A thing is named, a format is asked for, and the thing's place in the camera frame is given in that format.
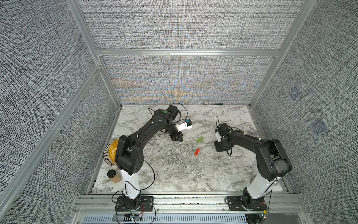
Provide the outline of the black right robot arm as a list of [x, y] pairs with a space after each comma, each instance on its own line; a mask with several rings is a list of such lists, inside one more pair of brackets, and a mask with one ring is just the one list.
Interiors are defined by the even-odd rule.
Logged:
[[292, 171], [292, 163], [277, 139], [256, 138], [242, 130], [234, 130], [226, 123], [216, 127], [215, 135], [217, 141], [214, 146], [217, 152], [231, 151], [234, 146], [240, 146], [255, 153], [258, 174], [241, 196], [241, 206], [247, 211], [263, 203], [266, 192], [275, 180]]

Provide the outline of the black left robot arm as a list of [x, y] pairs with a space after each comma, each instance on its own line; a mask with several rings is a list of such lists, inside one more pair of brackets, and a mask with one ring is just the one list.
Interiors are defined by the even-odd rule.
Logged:
[[115, 147], [113, 161], [120, 169], [124, 179], [124, 196], [131, 201], [140, 199], [141, 191], [146, 188], [139, 188], [139, 171], [143, 166], [144, 148], [146, 144], [158, 132], [164, 131], [172, 141], [183, 141], [183, 134], [177, 128], [174, 120], [180, 115], [179, 109], [171, 104], [166, 109], [154, 111], [152, 117], [138, 131], [118, 139]]

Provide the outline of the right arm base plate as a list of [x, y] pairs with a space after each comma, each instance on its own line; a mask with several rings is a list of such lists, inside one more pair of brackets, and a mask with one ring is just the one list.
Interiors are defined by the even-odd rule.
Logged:
[[224, 202], [229, 206], [230, 211], [264, 211], [268, 208], [264, 198], [256, 199], [249, 209], [242, 205], [241, 196], [228, 196]]

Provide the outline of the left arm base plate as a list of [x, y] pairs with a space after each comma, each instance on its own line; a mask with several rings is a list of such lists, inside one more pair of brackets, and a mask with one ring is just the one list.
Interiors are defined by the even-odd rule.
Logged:
[[130, 199], [126, 196], [120, 196], [115, 203], [115, 211], [153, 211], [154, 197], [137, 197], [136, 199]]

